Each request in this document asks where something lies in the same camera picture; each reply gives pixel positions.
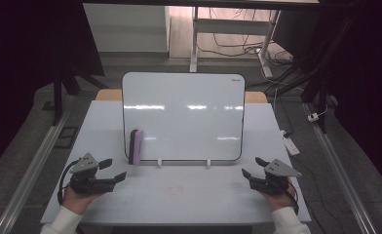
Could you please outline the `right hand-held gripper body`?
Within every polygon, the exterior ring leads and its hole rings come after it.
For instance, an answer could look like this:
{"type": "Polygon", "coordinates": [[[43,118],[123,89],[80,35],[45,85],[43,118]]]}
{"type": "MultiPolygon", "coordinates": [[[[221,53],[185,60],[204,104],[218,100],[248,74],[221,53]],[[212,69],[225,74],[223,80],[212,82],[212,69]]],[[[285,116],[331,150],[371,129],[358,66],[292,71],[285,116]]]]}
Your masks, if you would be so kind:
{"type": "Polygon", "coordinates": [[[268,195],[281,195],[284,191],[287,191],[289,186],[288,179],[290,177],[302,176],[301,172],[278,159],[273,160],[263,169],[265,177],[258,178],[251,176],[249,186],[253,190],[268,195]]]}

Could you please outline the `black floor plate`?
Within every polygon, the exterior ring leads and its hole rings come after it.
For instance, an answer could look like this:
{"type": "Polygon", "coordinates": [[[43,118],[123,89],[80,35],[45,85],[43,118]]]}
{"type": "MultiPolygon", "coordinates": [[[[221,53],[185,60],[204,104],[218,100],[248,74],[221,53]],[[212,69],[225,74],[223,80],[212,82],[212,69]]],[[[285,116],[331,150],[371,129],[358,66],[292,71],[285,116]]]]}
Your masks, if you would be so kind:
{"type": "Polygon", "coordinates": [[[78,127],[63,127],[57,137],[55,148],[70,149],[76,140],[78,132],[78,127]]]}

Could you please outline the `person's right hand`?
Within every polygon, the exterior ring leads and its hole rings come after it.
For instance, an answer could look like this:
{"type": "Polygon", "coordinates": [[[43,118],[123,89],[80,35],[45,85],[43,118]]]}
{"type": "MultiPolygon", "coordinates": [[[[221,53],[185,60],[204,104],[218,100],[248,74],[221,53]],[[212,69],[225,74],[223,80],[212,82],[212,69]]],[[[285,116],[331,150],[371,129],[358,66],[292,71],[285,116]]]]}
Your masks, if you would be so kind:
{"type": "Polygon", "coordinates": [[[268,195],[262,193],[262,196],[269,203],[272,212],[287,207],[294,208],[295,203],[293,202],[293,198],[295,197],[295,195],[296,191],[292,184],[288,186],[286,193],[283,193],[281,195],[268,195]]]}

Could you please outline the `black and purple whiteboard eraser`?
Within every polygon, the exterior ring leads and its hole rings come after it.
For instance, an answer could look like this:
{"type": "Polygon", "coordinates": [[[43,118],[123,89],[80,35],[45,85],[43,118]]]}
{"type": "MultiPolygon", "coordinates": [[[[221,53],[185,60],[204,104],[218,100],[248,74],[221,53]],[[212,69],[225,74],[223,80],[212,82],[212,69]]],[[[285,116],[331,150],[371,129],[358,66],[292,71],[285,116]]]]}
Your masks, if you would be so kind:
{"type": "Polygon", "coordinates": [[[129,164],[137,165],[140,161],[140,148],[143,139],[142,130],[133,130],[130,139],[129,164]]]}

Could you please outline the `wooden table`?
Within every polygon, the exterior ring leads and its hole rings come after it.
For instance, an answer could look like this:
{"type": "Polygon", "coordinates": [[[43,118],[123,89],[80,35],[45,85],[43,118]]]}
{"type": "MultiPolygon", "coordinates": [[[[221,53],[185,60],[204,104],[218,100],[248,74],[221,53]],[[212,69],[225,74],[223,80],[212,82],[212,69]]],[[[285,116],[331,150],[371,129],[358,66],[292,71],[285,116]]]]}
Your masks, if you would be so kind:
{"type": "MultiPolygon", "coordinates": [[[[267,103],[267,97],[262,92],[246,92],[245,98],[247,103],[267,103]]],[[[96,95],[96,100],[121,101],[122,91],[119,89],[102,89],[96,95]]]]}

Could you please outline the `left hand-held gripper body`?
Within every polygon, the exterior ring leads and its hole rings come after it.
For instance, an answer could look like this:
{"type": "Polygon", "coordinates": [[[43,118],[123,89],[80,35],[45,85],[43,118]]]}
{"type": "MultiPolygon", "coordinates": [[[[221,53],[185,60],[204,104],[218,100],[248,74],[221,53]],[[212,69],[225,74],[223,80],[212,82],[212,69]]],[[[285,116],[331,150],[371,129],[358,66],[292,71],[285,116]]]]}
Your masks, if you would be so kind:
{"type": "Polygon", "coordinates": [[[103,194],[112,192],[115,186],[114,178],[97,179],[96,173],[100,168],[92,154],[81,157],[70,170],[70,186],[78,194],[103,194]]]}

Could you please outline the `person's left hand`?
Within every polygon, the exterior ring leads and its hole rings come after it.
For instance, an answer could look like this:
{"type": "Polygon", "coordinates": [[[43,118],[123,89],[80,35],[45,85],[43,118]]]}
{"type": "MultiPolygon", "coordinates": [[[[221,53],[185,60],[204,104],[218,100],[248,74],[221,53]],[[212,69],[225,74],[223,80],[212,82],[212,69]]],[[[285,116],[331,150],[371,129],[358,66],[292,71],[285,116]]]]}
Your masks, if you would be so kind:
{"type": "Polygon", "coordinates": [[[73,213],[82,215],[92,201],[98,197],[100,197],[100,194],[78,194],[71,187],[66,187],[64,190],[62,205],[73,213]]]}

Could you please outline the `aluminium floor rail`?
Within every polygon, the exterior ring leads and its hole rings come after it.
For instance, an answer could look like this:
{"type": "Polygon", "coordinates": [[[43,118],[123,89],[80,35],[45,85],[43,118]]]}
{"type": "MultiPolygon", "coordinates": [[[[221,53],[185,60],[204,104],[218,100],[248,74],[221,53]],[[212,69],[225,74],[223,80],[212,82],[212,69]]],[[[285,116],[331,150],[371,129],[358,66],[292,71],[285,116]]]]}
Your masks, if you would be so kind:
{"type": "Polygon", "coordinates": [[[0,216],[0,234],[10,234],[13,229],[70,113],[71,110],[66,108],[57,124],[49,128],[11,200],[0,216]]]}
{"type": "Polygon", "coordinates": [[[317,123],[313,122],[312,126],[362,234],[378,234],[328,135],[322,131],[317,123]]]}

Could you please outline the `black metal stand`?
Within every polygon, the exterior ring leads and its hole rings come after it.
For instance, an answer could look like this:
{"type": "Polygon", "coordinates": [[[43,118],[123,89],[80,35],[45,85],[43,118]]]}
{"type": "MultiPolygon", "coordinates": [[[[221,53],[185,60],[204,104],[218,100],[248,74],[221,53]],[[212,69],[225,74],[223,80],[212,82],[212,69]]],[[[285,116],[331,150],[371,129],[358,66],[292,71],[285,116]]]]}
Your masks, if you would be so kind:
{"type": "Polygon", "coordinates": [[[355,13],[350,10],[343,20],[339,23],[338,29],[330,39],[322,59],[317,67],[310,73],[310,80],[306,86],[305,91],[301,95],[303,102],[312,102],[315,97],[318,97],[318,112],[320,113],[319,119],[314,121],[320,130],[325,134],[325,112],[327,108],[327,83],[329,78],[329,65],[333,61],[333,57],[341,45],[341,42],[347,34],[349,28],[353,24],[355,13]]]}

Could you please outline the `white whiteboard with black rim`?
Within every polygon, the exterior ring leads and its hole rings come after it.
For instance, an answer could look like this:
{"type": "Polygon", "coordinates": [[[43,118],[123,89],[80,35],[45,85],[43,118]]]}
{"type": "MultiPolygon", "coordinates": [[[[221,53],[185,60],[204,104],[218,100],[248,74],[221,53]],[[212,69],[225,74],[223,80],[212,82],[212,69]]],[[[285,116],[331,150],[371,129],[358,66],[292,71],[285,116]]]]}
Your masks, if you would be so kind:
{"type": "Polygon", "coordinates": [[[235,161],[242,155],[240,74],[129,72],[122,77],[125,152],[143,161],[235,161]]]}

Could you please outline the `white metal desk frame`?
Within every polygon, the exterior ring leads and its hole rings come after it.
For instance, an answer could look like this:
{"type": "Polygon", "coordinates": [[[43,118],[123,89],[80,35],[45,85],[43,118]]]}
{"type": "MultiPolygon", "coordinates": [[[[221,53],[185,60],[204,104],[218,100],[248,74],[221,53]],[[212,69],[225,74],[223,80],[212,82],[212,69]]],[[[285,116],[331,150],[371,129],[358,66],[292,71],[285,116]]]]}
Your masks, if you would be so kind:
{"type": "Polygon", "coordinates": [[[254,52],[260,62],[260,68],[265,78],[272,78],[273,74],[267,61],[266,54],[277,24],[280,12],[269,11],[268,20],[245,19],[204,19],[199,17],[199,7],[192,8],[192,47],[189,69],[197,71],[198,63],[198,35],[200,33],[227,34],[227,35],[256,35],[263,36],[261,48],[254,52]]]}

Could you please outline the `white cabinet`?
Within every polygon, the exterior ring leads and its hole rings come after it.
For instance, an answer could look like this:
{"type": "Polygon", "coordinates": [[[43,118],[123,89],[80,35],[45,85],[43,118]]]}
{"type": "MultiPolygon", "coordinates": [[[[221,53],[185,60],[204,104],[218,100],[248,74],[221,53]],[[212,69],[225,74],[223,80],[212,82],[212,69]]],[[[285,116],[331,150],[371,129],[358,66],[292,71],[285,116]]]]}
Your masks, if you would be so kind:
{"type": "Polygon", "coordinates": [[[167,53],[169,8],[84,3],[95,44],[104,53],[167,53]]]}

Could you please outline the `black tripod stand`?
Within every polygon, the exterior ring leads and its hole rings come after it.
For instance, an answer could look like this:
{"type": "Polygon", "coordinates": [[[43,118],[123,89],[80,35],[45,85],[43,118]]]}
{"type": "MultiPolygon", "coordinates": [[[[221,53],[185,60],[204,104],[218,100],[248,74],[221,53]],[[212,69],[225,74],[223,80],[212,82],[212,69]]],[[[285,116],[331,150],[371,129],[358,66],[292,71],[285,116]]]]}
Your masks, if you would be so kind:
{"type": "Polygon", "coordinates": [[[55,103],[55,117],[53,126],[59,123],[63,115],[62,109],[62,88],[65,88],[67,93],[71,96],[78,96],[81,88],[76,80],[76,77],[80,77],[88,83],[99,89],[107,89],[107,86],[99,82],[96,78],[75,66],[68,66],[66,68],[60,68],[54,76],[54,103],[55,103]]]}

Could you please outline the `white power strip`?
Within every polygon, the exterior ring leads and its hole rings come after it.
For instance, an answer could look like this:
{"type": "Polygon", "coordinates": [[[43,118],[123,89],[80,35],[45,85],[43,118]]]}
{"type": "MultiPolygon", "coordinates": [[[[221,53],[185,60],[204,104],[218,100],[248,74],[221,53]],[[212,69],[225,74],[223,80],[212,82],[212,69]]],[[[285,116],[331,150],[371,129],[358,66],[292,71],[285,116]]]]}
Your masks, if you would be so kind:
{"type": "Polygon", "coordinates": [[[296,147],[294,142],[289,137],[289,134],[286,131],[281,131],[282,140],[286,147],[286,150],[290,156],[298,155],[300,153],[299,149],[296,147]]]}

